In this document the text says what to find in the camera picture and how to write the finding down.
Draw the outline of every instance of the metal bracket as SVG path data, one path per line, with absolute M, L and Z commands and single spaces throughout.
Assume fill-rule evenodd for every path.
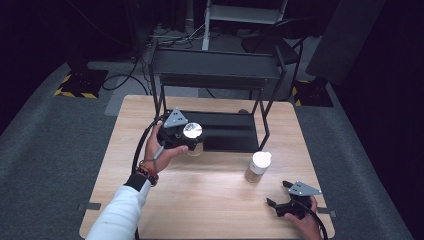
M 293 186 L 289 188 L 289 193 L 297 196 L 311 196 L 322 194 L 321 190 L 315 189 L 299 181 L 296 181 Z
M 337 214 L 335 210 L 330 210 L 328 208 L 317 207 L 317 212 L 321 214 L 328 214 L 331 218 L 336 218 Z
M 168 119 L 166 119 L 163 124 L 164 128 L 170 128 L 175 126 L 181 126 L 188 123 L 187 118 L 178 110 L 178 107 L 172 110 L 171 114 L 169 114 Z
M 78 211 L 79 212 L 85 212 L 85 210 L 90 209 L 90 210 L 100 210 L 100 207 L 102 206 L 101 203 L 81 203 L 80 205 L 78 205 Z

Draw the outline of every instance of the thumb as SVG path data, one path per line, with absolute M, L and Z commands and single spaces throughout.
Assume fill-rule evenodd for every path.
M 187 151 L 188 151 L 188 147 L 185 145 L 182 145 L 176 148 L 167 149 L 166 151 L 162 153 L 162 155 L 165 155 L 167 159 L 172 159 L 176 156 L 186 153 Z

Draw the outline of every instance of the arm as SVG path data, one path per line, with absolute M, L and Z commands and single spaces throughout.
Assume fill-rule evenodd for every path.
M 152 160 L 154 154 L 160 148 L 157 142 L 159 128 L 160 124 L 153 127 L 152 133 L 147 139 L 144 154 L 146 160 Z M 187 151 L 187 146 L 166 149 L 158 159 L 144 161 L 143 165 L 146 168 L 155 169 L 156 173 L 159 173 L 168 166 L 172 158 Z M 141 207 L 146 202 L 151 186 L 151 182 L 142 172 L 132 174 L 128 181 L 116 191 L 112 201 L 96 219 L 86 240 L 132 240 L 141 217 Z

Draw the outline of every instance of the white shelf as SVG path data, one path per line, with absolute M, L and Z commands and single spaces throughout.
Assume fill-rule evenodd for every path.
M 210 7 L 211 20 L 274 24 L 280 20 L 281 17 L 282 13 L 277 9 L 258 9 L 223 5 L 211 5 Z

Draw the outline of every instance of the hand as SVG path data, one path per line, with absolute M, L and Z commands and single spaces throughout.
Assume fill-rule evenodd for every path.
M 311 210 L 317 212 L 317 200 L 314 196 L 310 196 L 312 207 Z M 319 240 L 321 238 L 319 233 L 318 224 L 315 222 L 315 219 L 310 215 L 306 214 L 302 220 L 299 220 L 296 216 L 290 213 L 284 214 L 284 218 L 289 220 L 300 232 L 300 235 L 305 240 Z
M 153 157 L 161 147 L 158 143 L 157 135 L 159 132 L 159 128 L 162 126 L 162 123 L 158 123 L 153 127 L 152 133 L 150 137 L 147 139 L 146 150 L 144 152 L 144 162 L 143 164 L 147 167 L 154 169 L 156 173 L 159 173 L 163 169 L 165 169 L 172 158 L 186 153 L 188 151 L 188 147 L 183 145 L 172 149 L 164 149 L 162 153 L 159 155 L 158 159 L 154 162 Z

